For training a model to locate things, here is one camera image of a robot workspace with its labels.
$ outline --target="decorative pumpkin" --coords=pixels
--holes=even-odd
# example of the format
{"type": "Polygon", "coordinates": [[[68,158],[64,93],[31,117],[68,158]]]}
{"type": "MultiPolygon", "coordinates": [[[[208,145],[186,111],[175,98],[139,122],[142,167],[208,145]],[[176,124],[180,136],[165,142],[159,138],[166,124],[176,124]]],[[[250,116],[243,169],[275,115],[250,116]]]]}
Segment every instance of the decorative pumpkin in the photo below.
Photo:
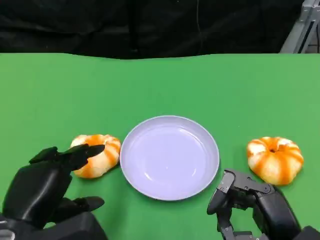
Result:
{"type": "Polygon", "coordinates": [[[105,148],[100,154],[88,158],[88,163],[85,166],[74,171],[78,177],[98,178],[119,162],[121,142],[111,135],[79,135],[72,141],[70,148],[81,144],[89,146],[103,144],[105,148]]]}
{"type": "Polygon", "coordinates": [[[290,184],[304,164],[298,145],[282,137],[252,140],[247,146],[247,157],[250,169],[273,185],[290,184]]]}

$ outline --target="orange and white pumpkin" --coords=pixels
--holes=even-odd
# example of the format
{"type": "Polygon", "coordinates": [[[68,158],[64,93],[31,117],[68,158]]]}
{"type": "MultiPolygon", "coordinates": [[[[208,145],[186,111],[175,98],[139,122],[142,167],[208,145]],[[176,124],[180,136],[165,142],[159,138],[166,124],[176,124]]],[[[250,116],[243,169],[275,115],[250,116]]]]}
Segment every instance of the orange and white pumpkin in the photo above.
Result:
{"type": "Polygon", "coordinates": [[[119,162],[121,142],[111,135],[79,135],[72,141],[70,148],[81,144],[105,145],[105,148],[98,155],[88,158],[88,163],[85,166],[74,171],[78,177],[98,178],[119,162]]]}
{"type": "Polygon", "coordinates": [[[247,157],[250,169],[273,185],[290,184],[304,164],[298,145],[282,137],[265,136],[250,141],[247,157]]]}

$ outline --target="black curtain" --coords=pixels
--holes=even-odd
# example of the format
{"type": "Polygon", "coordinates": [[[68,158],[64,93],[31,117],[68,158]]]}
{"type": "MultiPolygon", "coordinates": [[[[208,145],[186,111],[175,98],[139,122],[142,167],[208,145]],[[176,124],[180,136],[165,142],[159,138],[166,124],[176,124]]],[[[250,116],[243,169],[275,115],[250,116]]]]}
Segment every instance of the black curtain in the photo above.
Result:
{"type": "Polygon", "coordinates": [[[303,0],[1,0],[0,52],[118,59],[278,53],[303,0]]]}

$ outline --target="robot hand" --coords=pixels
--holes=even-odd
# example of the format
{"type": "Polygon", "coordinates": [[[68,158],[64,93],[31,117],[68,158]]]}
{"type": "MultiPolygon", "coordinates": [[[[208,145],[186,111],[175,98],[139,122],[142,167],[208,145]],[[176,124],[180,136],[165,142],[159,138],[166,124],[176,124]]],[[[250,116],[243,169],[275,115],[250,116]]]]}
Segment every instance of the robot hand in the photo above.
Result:
{"type": "Polygon", "coordinates": [[[0,214],[0,240],[106,240],[90,211],[101,207],[97,196],[70,200],[64,195],[71,172],[88,158],[101,153],[104,145],[78,145],[65,152],[56,147],[42,150],[30,164],[20,168],[6,193],[0,214]],[[43,229],[46,223],[55,226],[43,229]]]}
{"type": "Polygon", "coordinates": [[[301,227],[282,192],[271,184],[258,183],[249,175],[225,169],[207,214],[217,215],[217,230],[225,240],[293,240],[301,227]],[[234,232],[230,218],[232,208],[253,208],[253,219],[262,232],[234,232]]]}

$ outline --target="empty plate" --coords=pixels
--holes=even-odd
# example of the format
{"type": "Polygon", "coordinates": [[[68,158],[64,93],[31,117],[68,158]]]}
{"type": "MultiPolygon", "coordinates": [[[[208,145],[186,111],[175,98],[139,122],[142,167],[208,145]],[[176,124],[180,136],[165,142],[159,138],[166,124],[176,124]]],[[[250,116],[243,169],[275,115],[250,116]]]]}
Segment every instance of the empty plate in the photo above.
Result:
{"type": "Polygon", "coordinates": [[[157,116],[126,136],[120,165],[128,182],[142,194],[182,200],[211,183],[218,171],[219,151],[200,124],[180,116],[157,116]]]}

